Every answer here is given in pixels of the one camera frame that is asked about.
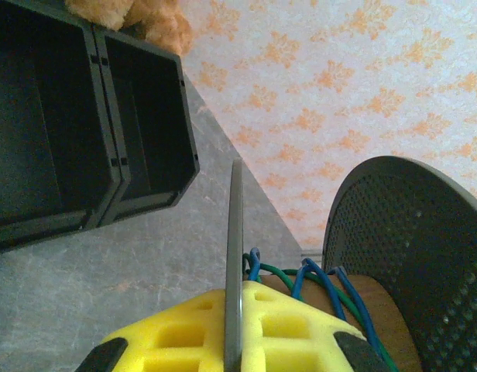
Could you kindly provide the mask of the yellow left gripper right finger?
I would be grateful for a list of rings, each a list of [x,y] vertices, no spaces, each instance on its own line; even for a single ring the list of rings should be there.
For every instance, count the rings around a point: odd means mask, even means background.
[[[353,325],[255,281],[242,285],[242,371],[389,371]]]

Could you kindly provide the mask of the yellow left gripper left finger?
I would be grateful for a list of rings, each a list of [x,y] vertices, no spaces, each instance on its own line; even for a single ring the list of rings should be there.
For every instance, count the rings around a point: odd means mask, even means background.
[[[106,336],[78,371],[223,371],[225,291],[207,291]]]

